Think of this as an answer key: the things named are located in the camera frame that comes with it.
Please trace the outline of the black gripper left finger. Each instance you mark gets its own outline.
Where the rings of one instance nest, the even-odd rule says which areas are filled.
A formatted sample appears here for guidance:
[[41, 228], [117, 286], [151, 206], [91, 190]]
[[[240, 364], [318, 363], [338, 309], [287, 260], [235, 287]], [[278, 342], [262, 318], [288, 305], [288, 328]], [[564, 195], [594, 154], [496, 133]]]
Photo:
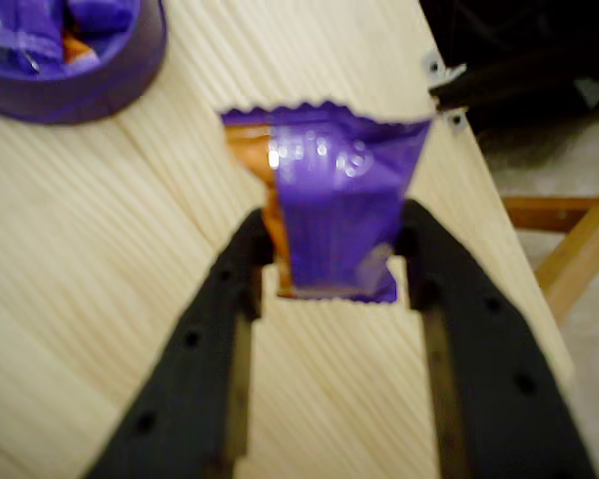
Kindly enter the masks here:
[[186, 307], [87, 478], [231, 478], [248, 443], [252, 326], [273, 244], [250, 212]]

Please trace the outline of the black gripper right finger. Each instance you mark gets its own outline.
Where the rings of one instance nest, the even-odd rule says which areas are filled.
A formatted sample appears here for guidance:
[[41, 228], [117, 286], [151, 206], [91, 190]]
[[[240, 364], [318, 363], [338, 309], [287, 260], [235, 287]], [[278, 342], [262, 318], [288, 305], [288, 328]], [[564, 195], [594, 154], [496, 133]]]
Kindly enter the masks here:
[[472, 254], [415, 200], [396, 252], [422, 318], [441, 477], [595, 477], [527, 320]]

